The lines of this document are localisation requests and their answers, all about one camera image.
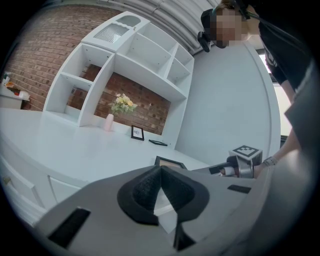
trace white shelving unit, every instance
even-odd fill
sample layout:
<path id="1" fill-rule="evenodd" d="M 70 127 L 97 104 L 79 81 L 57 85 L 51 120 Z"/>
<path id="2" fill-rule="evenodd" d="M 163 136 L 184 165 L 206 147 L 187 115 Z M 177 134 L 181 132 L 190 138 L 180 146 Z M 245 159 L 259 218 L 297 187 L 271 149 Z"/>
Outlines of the white shelving unit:
<path id="1" fill-rule="evenodd" d="M 177 44 L 176 40 L 152 23 L 142 28 L 139 33 L 161 46 L 170 54 L 172 54 L 172 50 Z"/>
<path id="2" fill-rule="evenodd" d="M 134 36 L 129 48 L 119 51 L 156 74 L 168 65 L 171 57 L 165 49 L 139 33 Z"/>
<path id="3" fill-rule="evenodd" d="M 98 104 L 100 96 L 110 78 L 106 77 L 106 74 L 112 71 L 111 76 L 113 73 L 114 57 L 115 54 L 112 52 L 80 43 L 69 55 L 55 76 L 43 111 L 76 126 L 89 124 L 90 121 L 86 118 L 85 113 L 88 113 L 89 105 L 95 104 L 95 102 L 95 105 Z M 101 67 L 99 74 L 93 82 L 80 77 L 84 68 L 90 64 Z M 79 88 L 88 92 L 81 112 L 78 114 L 70 114 L 67 111 L 68 99 L 73 88 Z M 95 98 L 92 95 L 95 94 L 95 98 L 98 97 L 97 101 L 93 101 Z"/>
<path id="4" fill-rule="evenodd" d="M 101 67 L 94 81 L 80 77 L 90 64 Z M 100 124 L 95 109 L 116 72 L 171 102 L 160 138 L 174 148 L 193 68 L 194 58 L 176 40 L 147 19 L 126 11 L 98 26 L 74 49 L 56 75 L 43 111 L 79 127 Z M 81 110 L 67 106 L 73 88 L 88 92 Z"/>

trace small black picture frame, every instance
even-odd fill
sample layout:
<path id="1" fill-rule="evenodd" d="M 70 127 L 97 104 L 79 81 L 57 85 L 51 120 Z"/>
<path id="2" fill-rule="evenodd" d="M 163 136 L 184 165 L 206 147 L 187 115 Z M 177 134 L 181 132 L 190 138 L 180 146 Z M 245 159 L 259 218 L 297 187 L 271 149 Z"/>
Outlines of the small black picture frame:
<path id="1" fill-rule="evenodd" d="M 169 164 L 169 165 L 167 165 L 168 167 L 172 166 L 172 167 L 178 167 L 178 168 L 187 170 L 187 167 L 182 162 L 173 161 L 173 160 L 166 159 L 166 158 L 163 158 L 163 157 L 157 155 L 155 158 L 154 165 L 155 166 L 165 166 L 166 164 L 164 164 L 164 163 L 168 163 Z"/>
<path id="2" fill-rule="evenodd" d="M 145 140 L 144 129 L 135 125 L 131 126 L 131 138 L 139 141 Z"/>
<path id="3" fill-rule="evenodd" d="M 165 146 L 165 147 L 168 146 L 168 144 L 165 144 L 165 143 L 163 143 L 163 142 L 161 142 L 161 141 L 156 141 L 156 140 L 152 140 L 152 139 L 149 139 L 149 141 L 150 141 L 151 143 L 155 144 L 155 145 Z"/>

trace curved white wall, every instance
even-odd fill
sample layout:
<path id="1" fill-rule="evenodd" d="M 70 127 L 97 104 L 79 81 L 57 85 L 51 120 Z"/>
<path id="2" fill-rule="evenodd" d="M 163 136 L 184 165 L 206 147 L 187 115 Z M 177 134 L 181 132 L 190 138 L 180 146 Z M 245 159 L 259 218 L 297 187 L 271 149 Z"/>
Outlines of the curved white wall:
<path id="1" fill-rule="evenodd" d="M 208 165 L 225 162 L 229 150 L 248 145 L 263 157 L 280 147 L 275 90 L 249 44 L 194 56 L 188 103 L 175 149 Z"/>

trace drawer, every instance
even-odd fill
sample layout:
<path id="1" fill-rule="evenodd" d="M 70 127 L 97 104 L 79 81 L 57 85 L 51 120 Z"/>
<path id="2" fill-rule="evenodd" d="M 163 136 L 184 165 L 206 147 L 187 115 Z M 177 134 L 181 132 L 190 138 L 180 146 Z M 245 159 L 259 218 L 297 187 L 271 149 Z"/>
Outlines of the drawer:
<path id="1" fill-rule="evenodd" d="M 1 178 L 9 178 L 14 189 L 32 203 L 44 207 L 36 190 L 35 184 L 22 177 L 8 162 L 0 156 Z"/>
<path id="2" fill-rule="evenodd" d="M 45 209 L 51 209 L 57 204 L 52 189 L 50 187 L 49 176 L 43 170 L 37 169 L 28 160 L 15 151 L 2 138 L 0 138 L 0 162 L 9 165 L 19 177 L 35 186 L 35 190 L 40 202 Z"/>
<path id="3" fill-rule="evenodd" d="M 52 177 L 50 177 L 50 182 L 53 194 L 55 195 L 55 199 L 58 203 L 72 196 L 79 189 L 81 189 L 81 187 L 65 183 Z"/>
<path id="4" fill-rule="evenodd" d="M 32 227 L 47 212 L 46 209 L 36 205 L 18 193 L 18 191 L 13 187 L 11 181 L 7 184 L 2 182 L 2 185 L 15 213 Z"/>

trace red brick wall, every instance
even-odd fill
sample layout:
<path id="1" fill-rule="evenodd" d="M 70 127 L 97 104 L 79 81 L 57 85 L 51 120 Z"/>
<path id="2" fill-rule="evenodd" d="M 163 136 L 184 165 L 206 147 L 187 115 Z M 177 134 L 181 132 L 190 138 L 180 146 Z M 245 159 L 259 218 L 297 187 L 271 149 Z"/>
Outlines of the red brick wall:
<path id="1" fill-rule="evenodd" d="M 20 44 L 5 68 L 11 72 L 10 80 L 15 86 L 30 94 L 30 101 L 23 105 L 23 109 L 42 111 L 53 79 L 68 55 L 84 36 L 119 13 L 89 5 L 67 5 L 40 11 L 22 33 Z M 108 103 L 117 93 L 125 93 L 139 107 L 133 115 L 116 116 L 115 121 L 162 133 L 170 105 L 167 100 L 116 74 L 104 91 L 96 115 L 106 117 Z M 81 108 L 86 94 L 75 90 L 69 98 L 69 105 Z"/>
<path id="2" fill-rule="evenodd" d="M 101 68 L 91 65 L 83 78 L 93 81 Z M 153 91 L 135 83 L 134 81 L 113 73 L 106 84 L 104 92 L 95 109 L 95 115 L 106 118 L 111 113 L 109 104 L 116 100 L 117 94 L 127 95 L 138 107 L 130 114 L 116 114 L 114 121 L 124 125 L 136 125 L 144 131 L 161 135 L 165 126 L 170 102 Z M 87 96 L 87 92 L 75 89 L 69 98 L 68 105 L 81 109 Z"/>

